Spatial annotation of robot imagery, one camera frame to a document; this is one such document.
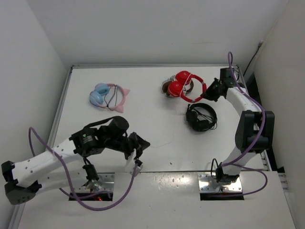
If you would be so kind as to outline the red wireless headphones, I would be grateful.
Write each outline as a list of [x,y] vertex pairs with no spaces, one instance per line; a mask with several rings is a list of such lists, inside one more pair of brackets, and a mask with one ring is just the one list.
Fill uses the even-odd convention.
[[187,91],[193,90],[193,79],[199,81],[202,85],[202,93],[206,92],[207,85],[204,80],[188,71],[178,72],[176,75],[170,78],[169,84],[165,89],[165,93],[168,97],[180,97],[188,103],[199,102],[203,97],[200,95],[195,99],[187,97],[189,94]]

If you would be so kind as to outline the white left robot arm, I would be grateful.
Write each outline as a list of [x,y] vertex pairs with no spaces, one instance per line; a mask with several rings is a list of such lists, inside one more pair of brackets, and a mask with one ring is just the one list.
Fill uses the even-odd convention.
[[124,154],[126,164],[134,162],[133,174],[142,169],[143,151],[151,144],[137,135],[127,134],[128,121],[113,116],[86,125],[54,148],[22,162],[6,161],[1,170],[6,181],[5,195],[12,205],[20,205],[44,191],[72,185],[74,181],[96,193],[101,186],[100,177],[88,157],[105,149]]

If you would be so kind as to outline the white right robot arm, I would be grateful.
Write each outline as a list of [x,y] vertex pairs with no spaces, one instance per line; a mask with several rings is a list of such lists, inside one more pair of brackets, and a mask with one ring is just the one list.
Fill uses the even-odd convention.
[[257,154],[272,146],[275,115],[266,111],[246,89],[237,82],[234,70],[222,68],[202,97],[217,101],[224,97],[235,108],[240,120],[235,133],[235,148],[215,170],[217,183],[235,182],[241,170]]

